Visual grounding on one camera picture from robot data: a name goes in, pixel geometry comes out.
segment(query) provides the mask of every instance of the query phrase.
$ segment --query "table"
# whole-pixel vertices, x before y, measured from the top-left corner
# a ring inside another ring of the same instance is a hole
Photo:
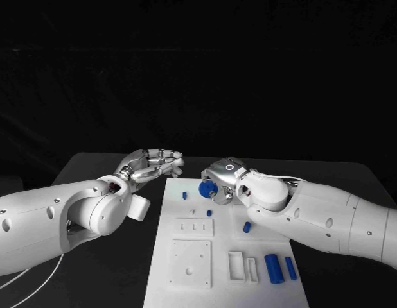
[[[112,174],[125,156],[79,153],[54,185]],[[185,157],[182,177],[200,178],[201,171],[220,159]],[[397,208],[377,177],[361,164],[240,159],[263,173],[298,176],[315,183],[332,185],[371,202]],[[82,244],[64,255],[53,279],[21,308],[143,306],[165,181],[164,176],[138,192],[152,201],[145,221],[126,219],[110,236]],[[311,307],[397,306],[397,271],[390,266],[370,259],[319,252],[295,241],[292,249]],[[0,308],[11,308],[37,290],[58,260],[60,257],[34,267],[0,290]],[[0,285],[17,275],[0,277]]]

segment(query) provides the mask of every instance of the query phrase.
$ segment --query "blue object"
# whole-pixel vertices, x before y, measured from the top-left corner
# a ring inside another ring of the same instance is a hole
[[[207,180],[207,183],[203,182],[198,189],[200,189],[198,191],[201,192],[203,197],[205,198],[211,198],[210,196],[211,192],[214,191],[217,193],[217,191],[220,190],[211,180]]]
[[[288,262],[288,268],[289,268],[289,276],[292,277],[292,280],[298,279],[296,276],[296,271],[295,271],[295,267],[293,267],[293,261],[291,257],[285,258],[285,262]]]
[[[278,255],[266,255],[266,268],[269,269],[270,281],[273,284],[285,282]]]
[[[252,223],[247,221],[247,222],[246,222],[246,225],[243,226],[243,231],[244,231],[244,233],[249,233],[249,232],[250,232],[250,227],[252,227]]]

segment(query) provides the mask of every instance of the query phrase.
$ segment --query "robotic arm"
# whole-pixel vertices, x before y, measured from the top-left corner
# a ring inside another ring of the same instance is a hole
[[[365,257],[397,268],[396,209],[332,186],[249,170],[234,157],[216,162],[201,178],[203,185],[216,185],[203,196],[224,205],[236,194],[256,224],[322,252]]]
[[[110,235],[126,216],[142,221],[151,202],[133,193],[161,175],[182,174],[182,153],[136,150],[113,175],[0,198],[0,276]]]

